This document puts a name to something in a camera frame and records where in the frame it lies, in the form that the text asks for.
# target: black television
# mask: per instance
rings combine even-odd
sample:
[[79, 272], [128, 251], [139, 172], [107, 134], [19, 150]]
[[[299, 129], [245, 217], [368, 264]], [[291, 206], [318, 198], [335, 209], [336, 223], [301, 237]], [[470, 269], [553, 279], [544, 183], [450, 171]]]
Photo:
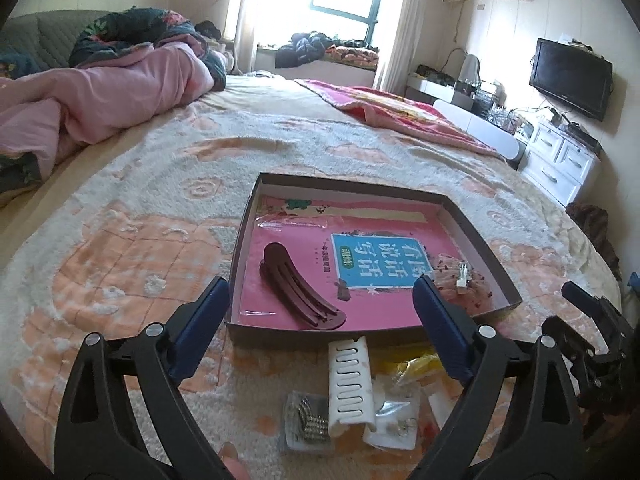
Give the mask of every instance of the black television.
[[587, 117], [604, 120], [613, 65], [574, 46], [538, 40], [529, 84]]

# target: drawer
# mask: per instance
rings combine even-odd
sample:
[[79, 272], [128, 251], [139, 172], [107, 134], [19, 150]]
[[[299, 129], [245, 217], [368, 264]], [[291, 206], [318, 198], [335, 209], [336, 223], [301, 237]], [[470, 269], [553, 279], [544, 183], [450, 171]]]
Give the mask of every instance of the drawer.
[[537, 153], [531, 150], [527, 150], [520, 163], [520, 171], [531, 180], [537, 182], [540, 187], [564, 206], [572, 202], [580, 191], [580, 183], [560, 173], [554, 168], [553, 164], [544, 161]]
[[539, 126], [529, 143], [534, 150], [549, 162], [556, 160], [564, 139], [553, 130], [545, 126]]
[[595, 160], [584, 148], [565, 141], [556, 159], [558, 170], [574, 177], [580, 183], [587, 180], [587, 176], [595, 165]]

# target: bed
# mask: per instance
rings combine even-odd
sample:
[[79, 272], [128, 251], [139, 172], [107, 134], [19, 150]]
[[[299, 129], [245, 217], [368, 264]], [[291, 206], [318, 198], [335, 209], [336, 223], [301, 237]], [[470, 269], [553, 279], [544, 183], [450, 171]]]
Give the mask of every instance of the bed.
[[[558, 314], [604, 349], [559, 290], [573, 280], [620, 307], [616, 280], [569, 217], [502, 160], [370, 128], [294, 81], [232, 76], [223, 92], [87, 147], [0, 210], [0, 400], [47, 465], [83, 337], [135, 335], [197, 298], [214, 275], [228, 276], [260, 172], [448, 195], [524, 299], [496, 324], [503, 335], [534, 340]], [[212, 445], [236, 444], [252, 478], [405, 478], [419, 447], [397, 456], [350, 434], [321, 466], [280, 454], [284, 395], [322, 393], [326, 383], [325, 355], [237, 349], [221, 328], [181, 388]], [[162, 458], [142, 396], [129, 386], [147, 447]], [[487, 449], [493, 443], [489, 435]]]

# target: blue label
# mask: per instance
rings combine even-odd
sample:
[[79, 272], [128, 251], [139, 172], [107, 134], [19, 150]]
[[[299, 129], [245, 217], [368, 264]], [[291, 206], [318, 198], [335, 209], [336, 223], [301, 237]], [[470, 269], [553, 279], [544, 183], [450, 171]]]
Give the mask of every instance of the blue label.
[[331, 235], [338, 277], [349, 288], [414, 286], [431, 272], [422, 246], [414, 238]]

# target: brown box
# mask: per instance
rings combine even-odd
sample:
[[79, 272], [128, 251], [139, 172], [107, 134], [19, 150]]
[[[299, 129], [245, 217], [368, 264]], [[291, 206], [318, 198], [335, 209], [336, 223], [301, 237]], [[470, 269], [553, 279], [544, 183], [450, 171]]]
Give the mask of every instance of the brown box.
[[232, 301], [225, 320], [231, 339], [236, 346], [286, 350], [324, 349], [332, 340], [357, 338], [363, 334], [366, 334], [367, 343], [370, 346], [409, 344], [426, 340], [426, 332], [421, 325], [350, 332], [346, 330], [281, 330], [240, 323], [238, 313], [246, 261], [258, 205], [263, 196], [282, 199], [299, 199], [304, 196], [310, 200], [331, 200], [345, 204], [375, 200], [402, 204], [430, 203], [441, 206], [438, 219], [471, 266], [482, 271], [493, 293], [494, 309], [475, 316], [474, 319], [477, 322], [491, 322], [522, 302], [518, 290], [492, 250], [458, 206], [447, 196], [378, 184], [261, 173], [244, 211], [231, 265]]

